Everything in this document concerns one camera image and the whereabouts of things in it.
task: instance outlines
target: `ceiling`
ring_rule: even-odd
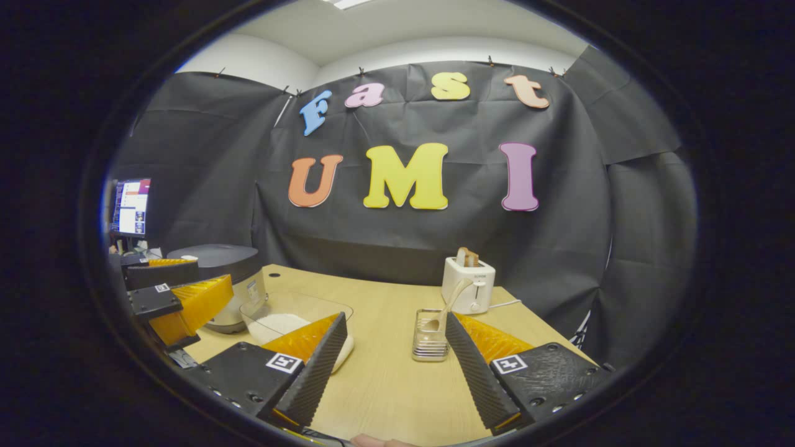
[[[339,10],[322,0],[297,0],[235,33],[260,37],[319,66],[395,42],[432,37],[492,37],[578,57],[587,43],[505,0],[373,0]]]

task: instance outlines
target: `foam letter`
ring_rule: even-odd
[[[502,207],[508,211],[533,211],[538,199],[533,195],[533,155],[536,149],[522,143],[503,143],[499,149],[508,158],[508,195]]]
[[[519,98],[526,106],[535,107],[537,109],[545,109],[549,107],[549,101],[546,98],[539,98],[536,96],[536,88],[541,88],[541,84],[527,79],[527,76],[511,76],[505,80],[508,85],[514,86],[516,97]]]
[[[334,173],[337,165],[343,160],[342,155],[327,155],[320,159],[323,165],[323,175],[320,178],[320,186],[313,193],[306,192],[306,177],[309,175],[309,168],[315,164],[314,158],[299,158],[293,162],[293,176],[290,177],[290,186],[287,190],[287,197],[297,207],[313,208],[322,204],[332,191],[334,183]]]
[[[353,89],[353,95],[345,99],[345,107],[372,107],[377,106],[384,99],[381,94],[384,92],[384,84],[373,82],[372,84],[360,85]]]
[[[469,96],[469,86],[464,84],[467,77],[463,73],[437,73],[431,78],[435,86],[431,95],[436,99],[464,99]]]
[[[311,134],[315,129],[323,124],[326,118],[320,116],[321,113],[326,113],[328,110],[328,103],[326,99],[330,98],[332,92],[330,90],[324,91],[315,97],[309,104],[305,105],[299,113],[304,116],[306,122],[306,130],[304,136]]]
[[[420,145],[405,167],[392,146],[376,146],[367,151],[372,160],[370,194],[364,198],[368,208],[386,208],[389,197],[384,195],[384,184],[398,207],[403,206],[412,185],[414,195],[409,200],[412,208],[445,209],[447,197],[442,194],[442,158],[448,152],[441,143]]]

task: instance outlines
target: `blue letter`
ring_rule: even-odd
[[[320,116],[320,114],[326,113],[328,110],[328,103],[326,102],[326,99],[330,98],[331,95],[331,90],[320,93],[309,104],[305,105],[304,108],[302,108],[299,112],[304,116],[304,121],[306,122],[304,136],[311,134],[315,129],[323,124],[323,121],[326,120],[326,118]]]

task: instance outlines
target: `metal basket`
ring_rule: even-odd
[[[426,331],[422,327],[442,309],[419,309],[414,321],[414,343],[411,358],[418,362],[441,362],[447,358],[450,345],[442,331]]]

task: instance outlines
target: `black fabric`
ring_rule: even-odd
[[[680,148],[678,133],[654,97],[604,53],[586,48],[565,79],[588,111],[605,165]]]
[[[251,246],[253,163],[287,102],[281,91],[209,73],[166,80],[118,151],[115,179],[151,177],[146,238],[163,253]]]
[[[434,99],[438,72],[464,73],[470,96]],[[519,102],[504,81],[516,75],[540,83],[549,108]],[[386,85],[381,104],[344,106],[355,87],[372,82]],[[305,137],[299,110],[325,90],[325,123]],[[387,208],[365,208],[367,150],[392,146],[407,164],[428,142],[448,147],[448,207],[398,208],[390,198]],[[537,150],[533,212],[502,208],[504,142]],[[497,286],[566,337],[590,315],[584,351],[621,366],[670,323],[688,281],[696,202],[680,145],[653,98],[589,49],[563,77],[434,62],[350,76],[298,97],[230,76],[177,74],[122,148],[116,177],[153,178],[150,234],[168,250],[247,245],[262,264],[439,285],[444,257],[468,247],[497,270]],[[344,157],[329,197],[294,206],[293,161],[329,154]],[[307,191],[321,171],[319,162],[310,169]]]

